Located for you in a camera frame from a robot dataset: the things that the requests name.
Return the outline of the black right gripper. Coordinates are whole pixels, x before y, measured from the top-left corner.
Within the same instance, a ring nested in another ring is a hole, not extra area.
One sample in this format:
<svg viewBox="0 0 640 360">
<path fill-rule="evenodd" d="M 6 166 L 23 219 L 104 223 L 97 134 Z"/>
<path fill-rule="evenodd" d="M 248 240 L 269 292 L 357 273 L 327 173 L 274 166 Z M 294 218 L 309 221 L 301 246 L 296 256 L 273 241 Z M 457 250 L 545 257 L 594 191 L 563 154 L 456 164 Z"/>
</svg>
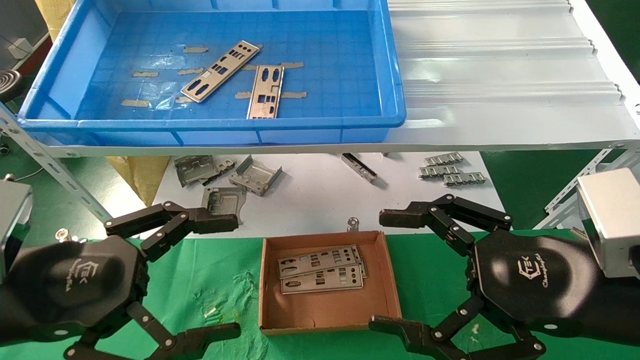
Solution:
<svg viewBox="0 0 640 360">
<path fill-rule="evenodd" d="M 639 280 L 606 277 L 585 241 L 497 230 L 474 245 L 470 271 L 499 330 L 639 345 Z"/>
</svg>

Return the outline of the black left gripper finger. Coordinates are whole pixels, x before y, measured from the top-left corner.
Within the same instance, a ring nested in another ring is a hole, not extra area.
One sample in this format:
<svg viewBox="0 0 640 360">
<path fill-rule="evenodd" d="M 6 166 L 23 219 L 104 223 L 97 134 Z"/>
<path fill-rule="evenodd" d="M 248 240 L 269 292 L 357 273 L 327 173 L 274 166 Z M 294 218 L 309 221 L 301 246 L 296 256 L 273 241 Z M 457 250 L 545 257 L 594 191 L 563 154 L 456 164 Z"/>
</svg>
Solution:
<svg viewBox="0 0 640 360">
<path fill-rule="evenodd" d="M 155 230 L 140 248 L 148 262 L 155 262 L 191 233 L 231 232 L 239 227 L 239 221 L 235 214 L 213 215 L 203 207 L 185 208 L 174 202 L 164 202 L 108 219 L 103 227 L 108 236 L 123 239 Z"/>
</svg>

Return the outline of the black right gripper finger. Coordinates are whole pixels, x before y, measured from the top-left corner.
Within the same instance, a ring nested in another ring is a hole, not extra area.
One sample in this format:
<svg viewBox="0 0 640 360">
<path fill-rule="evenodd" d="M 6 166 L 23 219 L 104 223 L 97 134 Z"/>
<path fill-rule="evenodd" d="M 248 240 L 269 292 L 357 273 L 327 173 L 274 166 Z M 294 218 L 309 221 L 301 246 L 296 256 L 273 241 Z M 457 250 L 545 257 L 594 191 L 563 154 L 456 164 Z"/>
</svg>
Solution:
<svg viewBox="0 0 640 360">
<path fill-rule="evenodd" d="M 408 353 L 435 360 L 537 360 L 546 346 L 523 326 L 510 326 L 515 342 L 466 353 L 455 346 L 453 338 L 485 308 L 482 297 L 473 295 L 437 326 L 400 317 L 374 315 L 368 322 L 371 331 L 399 337 Z"/>
<path fill-rule="evenodd" d="M 454 194 L 444 194 L 432 202 L 410 202 L 405 209 L 383 209 L 379 224 L 388 228 L 430 228 L 460 256 L 470 256 L 475 237 L 459 223 L 469 224 L 483 231 L 508 231 L 512 217 Z"/>
</svg>

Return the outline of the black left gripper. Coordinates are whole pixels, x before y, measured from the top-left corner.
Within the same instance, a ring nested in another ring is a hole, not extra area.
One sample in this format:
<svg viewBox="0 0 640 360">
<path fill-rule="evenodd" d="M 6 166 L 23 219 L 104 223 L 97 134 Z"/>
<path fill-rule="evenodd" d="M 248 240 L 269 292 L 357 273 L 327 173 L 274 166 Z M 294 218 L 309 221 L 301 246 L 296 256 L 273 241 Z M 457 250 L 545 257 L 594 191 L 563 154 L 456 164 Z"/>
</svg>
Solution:
<svg viewBox="0 0 640 360">
<path fill-rule="evenodd" d="M 82 335 L 64 351 L 64 359 L 126 360 L 96 344 L 133 320 L 158 344 L 147 360 L 201 360 L 210 344 L 240 337 L 236 322 L 172 335 L 140 303 L 148 284 L 146 260 L 116 236 L 22 249 L 1 285 L 1 344 Z"/>
</svg>

